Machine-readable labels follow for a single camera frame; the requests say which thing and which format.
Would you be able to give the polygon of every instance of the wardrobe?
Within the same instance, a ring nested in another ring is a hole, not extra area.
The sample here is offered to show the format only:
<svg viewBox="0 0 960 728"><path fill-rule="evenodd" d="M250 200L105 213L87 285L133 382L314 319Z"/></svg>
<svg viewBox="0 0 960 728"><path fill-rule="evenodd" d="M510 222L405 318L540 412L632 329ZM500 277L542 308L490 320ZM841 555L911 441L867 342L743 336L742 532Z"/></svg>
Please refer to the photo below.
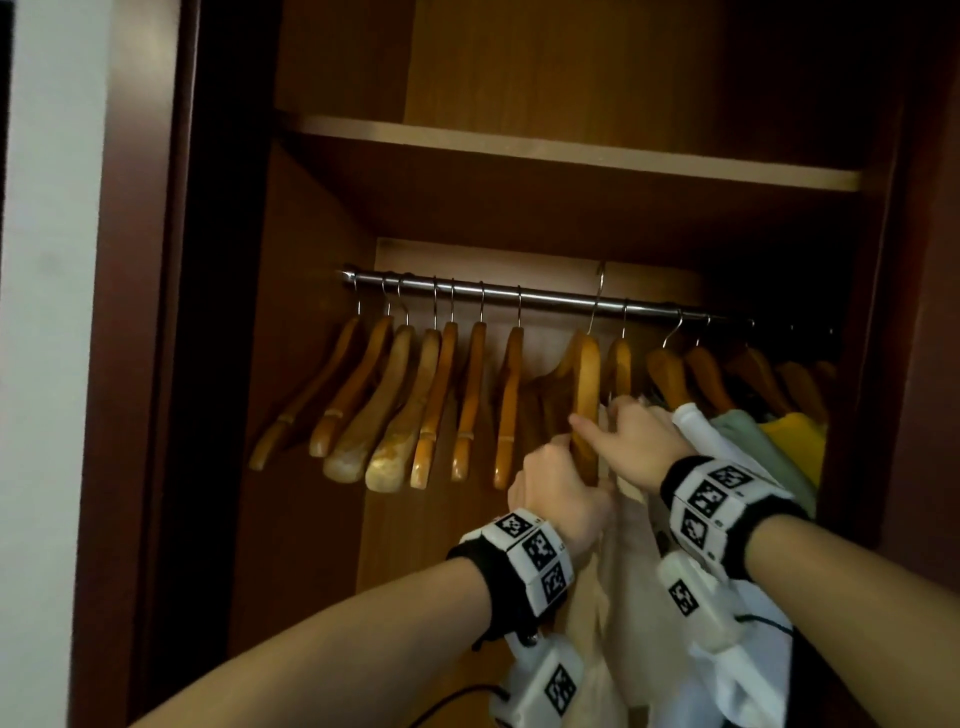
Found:
<svg viewBox="0 0 960 728"><path fill-rule="evenodd" d="M691 322L673 344L837 363L818 520L960 588L960 500L933 477L960 403L956 11L147 5L118 0L113 30L74 725L124 725L506 510L483 467L396 494L326 480L303 444L247 468L358 298L367 323L397 306L345 285L351 269L593 295L604 261L604 296L754 322ZM432 297L402 301L429 325ZM440 296L464 347L479 307L452 308ZM485 315L495 368L517 312ZM587 324L521 315L530 375ZM597 317L603 351L624 327L641 361L673 323ZM469 653L421 704L509 663L502 644ZM486 725L485 701L434 722ZM871 724L802 639L789 713Z"/></svg>

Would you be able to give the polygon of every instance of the closet rod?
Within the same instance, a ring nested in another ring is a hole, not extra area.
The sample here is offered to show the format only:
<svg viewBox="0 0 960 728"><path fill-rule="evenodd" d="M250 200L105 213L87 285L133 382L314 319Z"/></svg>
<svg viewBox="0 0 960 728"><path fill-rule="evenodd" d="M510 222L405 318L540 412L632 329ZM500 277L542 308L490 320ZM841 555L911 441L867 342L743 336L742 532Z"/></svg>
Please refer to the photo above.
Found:
<svg viewBox="0 0 960 728"><path fill-rule="evenodd" d="M354 281L364 285L381 288L386 286L388 291L396 291L397 282L402 277L402 289L408 292L432 295L435 281L433 278L414 276L411 273L397 274L393 271L384 273L375 271L360 271L355 269L340 272L344 282L353 285ZM436 279L437 293L447 297L450 295L450 279ZM480 301L480 283L468 280L456 280L453 284L453 293L459 300ZM509 303L516 305L518 295L523 296L524 308L538 308L547 311L565 311L589 315L596 306L597 315L613 318L623 316L624 299L607 297L582 296L577 293L562 291L543 291L538 288L518 288L517 286L483 284L483 294L487 303ZM710 317L712 324L740 324L747 326L751 319L744 316L705 311L702 308L688 308L673 303L647 303L627 299L627 316L630 318L672 319L677 321L683 311L685 321L705 321Z"/></svg>

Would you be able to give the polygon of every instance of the person's right hand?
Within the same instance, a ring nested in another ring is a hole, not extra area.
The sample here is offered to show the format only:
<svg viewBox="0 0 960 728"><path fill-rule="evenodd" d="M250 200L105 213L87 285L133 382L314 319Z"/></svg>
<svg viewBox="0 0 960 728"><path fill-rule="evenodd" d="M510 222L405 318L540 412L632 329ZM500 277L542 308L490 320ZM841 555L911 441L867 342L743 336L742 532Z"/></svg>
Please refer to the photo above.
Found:
<svg viewBox="0 0 960 728"><path fill-rule="evenodd" d="M632 397L618 397L607 413L614 432L604 432L579 415L570 415L570 426L616 474L637 488L659 493L670 466L697 454L673 425L670 413L660 407L648 407Z"/></svg>

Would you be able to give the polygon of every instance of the person's left hand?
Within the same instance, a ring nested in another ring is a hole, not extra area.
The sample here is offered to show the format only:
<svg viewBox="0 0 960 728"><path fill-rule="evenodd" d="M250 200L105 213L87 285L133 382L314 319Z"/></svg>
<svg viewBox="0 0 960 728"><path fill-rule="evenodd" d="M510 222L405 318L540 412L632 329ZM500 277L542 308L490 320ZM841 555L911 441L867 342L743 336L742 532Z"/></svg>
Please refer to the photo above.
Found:
<svg viewBox="0 0 960 728"><path fill-rule="evenodd" d="M571 558L593 545L613 513L613 484L588 488L570 454L570 436L558 435L523 458L507 493L510 510L526 508L557 529Z"/></svg>

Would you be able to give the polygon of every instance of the black cable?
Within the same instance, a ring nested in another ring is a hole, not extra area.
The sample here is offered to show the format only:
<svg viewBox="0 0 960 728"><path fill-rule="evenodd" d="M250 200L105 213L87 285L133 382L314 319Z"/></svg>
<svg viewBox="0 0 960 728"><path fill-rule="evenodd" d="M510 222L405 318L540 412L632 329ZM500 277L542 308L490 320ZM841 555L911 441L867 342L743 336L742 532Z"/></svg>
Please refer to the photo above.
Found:
<svg viewBox="0 0 960 728"><path fill-rule="evenodd" d="M463 697L464 695L470 694L471 692L492 692L497 697L499 697L503 702L507 702L508 700L510 700L510 694L507 691L505 691L503 688L501 688L499 685L468 685L465 688L461 688L456 692L452 692L443 700L440 700L434 703L433 706L426 711L426 713L424 713L422 716L420 716L410 724L410 728L419 728L419 726L422 726L423 723L425 723L427 720L432 718L437 713L437 711L439 711L441 708L445 707L449 703L452 703L458 697Z"/></svg>
<svg viewBox="0 0 960 728"><path fill-rule="evenodd" d="M789 635L790 637L793 637L793 629L788 629L787 627L784 627L779 622L774 621L773 619L768 619L766 617L761 617L760 615L737 615L736 617L734 617L734 619L736 619L739 622L760 621L760 622L763 622L764 624L769 624L771 627L776 627L784 635Z"/></svg>

